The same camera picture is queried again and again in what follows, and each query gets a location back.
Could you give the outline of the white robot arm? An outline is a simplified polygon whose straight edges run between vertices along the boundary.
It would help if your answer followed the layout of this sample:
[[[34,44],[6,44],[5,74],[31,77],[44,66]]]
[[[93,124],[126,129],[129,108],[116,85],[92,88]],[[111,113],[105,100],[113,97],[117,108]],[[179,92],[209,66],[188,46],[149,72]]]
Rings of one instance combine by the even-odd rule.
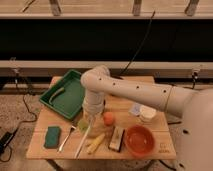
[[[104,65],[84,72],[81,84],[85,88],[83,110],[90,115],[104,110],[109,93],[181,117],[177,170],[213,171],[213,88],[195,90],[115,79]]]

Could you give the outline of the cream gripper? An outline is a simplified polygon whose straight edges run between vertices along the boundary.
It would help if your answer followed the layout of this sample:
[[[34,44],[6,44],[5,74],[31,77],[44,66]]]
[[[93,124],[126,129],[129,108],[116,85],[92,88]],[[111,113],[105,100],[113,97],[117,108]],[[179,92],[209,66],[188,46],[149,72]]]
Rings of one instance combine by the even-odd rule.
[[[83,118],[88,124],[91,125],[90,131],[88,133],[89,138],[96,137],[103,132],[103,118],[101,113],[98,113],[94,116],[85,113]]]

